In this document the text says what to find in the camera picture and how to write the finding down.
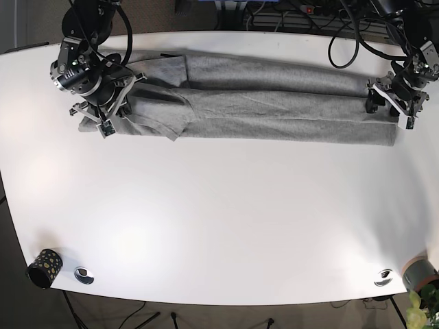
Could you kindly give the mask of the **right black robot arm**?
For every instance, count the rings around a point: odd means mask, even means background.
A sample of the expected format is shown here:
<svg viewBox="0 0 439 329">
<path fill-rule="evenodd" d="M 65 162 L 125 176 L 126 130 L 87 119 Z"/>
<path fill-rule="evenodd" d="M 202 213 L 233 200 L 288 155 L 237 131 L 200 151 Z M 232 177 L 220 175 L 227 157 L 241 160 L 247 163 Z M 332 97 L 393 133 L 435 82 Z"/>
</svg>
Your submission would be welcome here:
<svg viewBox="0 0 439 329">
<path fill-rule="evenodd" d="M 120 1 L 70 1 L 69 4 L 62 20 L 64 38 L 60 52 L 50 68 L 51 80 L 62 92 L 84 99 L 69 113 L 83 114 L 106 138 L 118 132 L 123 119 L 131 113 L 128 93 L 146 76 L 134 73 L 127 66 L 133 33 Z M 126 27 L 126 53 L 104 55 L 98 47 L 110 36 L 116 14 Z"/>
</svg>

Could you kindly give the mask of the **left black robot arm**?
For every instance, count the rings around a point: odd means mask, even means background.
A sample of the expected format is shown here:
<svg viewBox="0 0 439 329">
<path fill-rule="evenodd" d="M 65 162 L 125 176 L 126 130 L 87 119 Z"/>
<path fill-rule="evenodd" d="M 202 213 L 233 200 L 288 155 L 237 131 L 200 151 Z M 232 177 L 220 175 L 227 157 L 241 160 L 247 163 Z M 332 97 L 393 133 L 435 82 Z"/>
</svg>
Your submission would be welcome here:
<svg viewBox="0 0 439 329">
<path fill-rule="evenodd" d="M 366 111 L 374 113 L 389 105 L 390 114 L 398 118 L 399 127 L 411 130 L 417 114 L 429 95 L 423 90 L 438 81 L 438 4 L 422 1 L 368 1 L 353 10 L 347 1 L 342 8 L 355 35 L 355 47 L 363 47 L 390 61 L 392 71 L 367 84 Z M 385 25 L 388 37 L 398 44 L 403 55 L 394 56 L 371 47 L 362 37 L 361 21 Z"/>
</svg>

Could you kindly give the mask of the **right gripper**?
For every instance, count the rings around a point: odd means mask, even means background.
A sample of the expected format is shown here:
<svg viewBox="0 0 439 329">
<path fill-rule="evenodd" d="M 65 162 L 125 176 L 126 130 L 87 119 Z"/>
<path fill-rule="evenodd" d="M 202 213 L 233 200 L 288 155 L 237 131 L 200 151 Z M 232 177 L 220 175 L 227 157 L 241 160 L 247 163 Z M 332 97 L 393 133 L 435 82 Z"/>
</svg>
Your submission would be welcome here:
<svg viewBox="0 0 439 329">
<path fill-rule="evenodd" d="M 76 103 L 69 110 L 69 115 L 77 113 L 91 120 L 103 138 L 116 134 L 122 125 L 122 119 L 131 109 L 128 105 L 128 93 L 137 82 L 146 80 L 144 73 L 110 77 L 100 84 L 92 94 L 85 96 L 85 101 Z"/>
</svg>

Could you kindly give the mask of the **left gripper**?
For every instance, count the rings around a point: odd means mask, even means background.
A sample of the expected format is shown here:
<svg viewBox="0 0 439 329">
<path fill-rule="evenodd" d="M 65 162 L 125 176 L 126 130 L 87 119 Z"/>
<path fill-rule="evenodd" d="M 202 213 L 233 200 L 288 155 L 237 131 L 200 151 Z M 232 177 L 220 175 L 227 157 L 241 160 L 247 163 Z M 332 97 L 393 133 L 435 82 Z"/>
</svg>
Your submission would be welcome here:
<svg viewBox="0 0 439 329">
<path fill-rule="evenodd" d="M 389 105 L 391 117 L 398 117 L 398 126 L 403 130 L 413 130 L 418 113 L 429 95 L 417 87 L 411 87 L 403 78 L 381 77 L 369 80 L 366 112 L 374 114 L 379 106 Z"/>
</svg>

